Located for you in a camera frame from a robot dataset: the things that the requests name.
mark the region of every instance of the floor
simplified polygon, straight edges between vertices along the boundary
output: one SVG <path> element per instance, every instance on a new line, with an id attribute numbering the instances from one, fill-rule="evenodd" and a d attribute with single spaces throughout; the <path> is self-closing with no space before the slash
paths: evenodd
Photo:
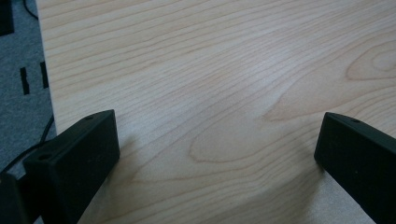
<path id="1" fill-rule="evenodd" d="M 35 0 L 27 6 L 36 14 Z M 26 148 L 35 145 L 52 115 L 50 89 L 42 69 L 43 46 L 38 20 L 12 0 L 14 33 L 0 36 L 0 169 Z M 25 70 L 23 85 L 21 71 Z M 48 139 L 55 135 L 54 127 Z M 10 172 L 23 174 L 20 164 Z"/>

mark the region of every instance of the light wood surface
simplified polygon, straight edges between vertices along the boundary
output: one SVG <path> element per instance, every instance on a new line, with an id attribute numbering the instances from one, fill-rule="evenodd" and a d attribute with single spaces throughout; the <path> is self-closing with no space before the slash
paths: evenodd
<path id="1" fill-rule="evenodd" d="M 37 3 L 58 133 L 117 114 L 80 223 L 373 223 L 313 152 L 325 111 L 396 136 L 396 1 Z"/>

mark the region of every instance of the black cable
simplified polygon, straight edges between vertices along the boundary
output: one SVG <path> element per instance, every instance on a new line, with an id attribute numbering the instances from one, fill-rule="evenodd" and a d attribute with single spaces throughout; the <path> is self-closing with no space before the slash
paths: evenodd
<path id="1" fill-rule="evenodd" d="M 6 173 L 9 171 L 9 169 L 11 169 L 15 164 L 17 164 L 23 157 L 25 157 L 27 154 L 29 154 L 30 152 L 32 152 L 33 150 L 42 147 L 44 144 L 35 144 L 32 147 L 29 147 L 28 149 L 24 150 L 20 155 L 18 155 L 14 160 L 12 160 L 12 162 L 10 162 L 6 168 L 4 168 L 1 172 L 1 174 Z"/>
<path id="2" fill-rule="evenodd" d="M 44 146 L 48 141 L 46 141 L 47 135 L 49 134 L 50 127 L 52 126 L 53 123 L 53 115 L 50 117 L 49 122 L 46 125 L 46 128 L 44 129 L 44 132 L 41 134 L 41 139 L 40 142 L 35 144 L 32 147 L 29 147 L 28 149 L 24 150 L 20 155 L 18 155 L 12 162 L 10 162 L 6 168 L 4 168 L 1 171 L 1 174 L 6 173 L 11 169 L 15 164 L 17 164 L 21 159 L 23 159 L 26 155 L 28 155 L 30 152 L 34 151 L 35 149 L 38 149 L 42 146 Z"/>
<path id="3" fill-rule="evenodd" d="M 23 0 L 23 6 L 25 7 L 26 11 L 27 11 L 33 18 L 35 18 L 36 20 L 38 20 L 37 15 L 35 15 L 35 14 L 29 9 L 29 7 L 27 6 L 26 0 Z"/>

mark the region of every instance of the table top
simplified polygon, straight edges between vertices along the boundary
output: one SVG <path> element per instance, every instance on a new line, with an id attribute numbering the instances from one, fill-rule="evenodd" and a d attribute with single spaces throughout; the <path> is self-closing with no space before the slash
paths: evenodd
<path id="1" fill-rule="evenodd" d="M 80 223 L 373 223 L 313 152 L 326 111 L 396 136 L 396 1 L 37 3 L 57 132 L 116 111 Z"/>

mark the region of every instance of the black object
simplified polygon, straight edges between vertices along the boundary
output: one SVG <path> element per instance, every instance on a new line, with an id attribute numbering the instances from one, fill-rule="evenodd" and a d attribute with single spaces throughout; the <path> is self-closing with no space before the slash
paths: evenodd
<path id="1" fill-rule="evenodd" d="M 11 0 L 0 0 L 0 35 L 14 33 Z"/>
<path id="2" fill-rule="evenodd" d="M 315 160 L 376 223 L 396 223 L 396 139 L 357 119 L 326 113 Z"/>
<path id="3" fill-rule="evenodd" d="M 0 202 L 0 223 L 32 223 L 38 216 L 45 223 L 77 223 L 119 157 L 114 111 L 81 119 L 23 161 L 26 175 L 18 185 L 0 176 L 6 180 L 1 194 L 13 192 Z M 13 221 L 17 213 L 26 218 Z"/>
<path id="4" fill-rule="evenodd" d="M 21 82 L 23 87 L 23 95 L 27 95 L 30 93 L 30 89 L 29 89 L 29 82 L 27 81 L 26 68 L 25 67 L 21 68 L 20 72 L 21 72 Z"/>

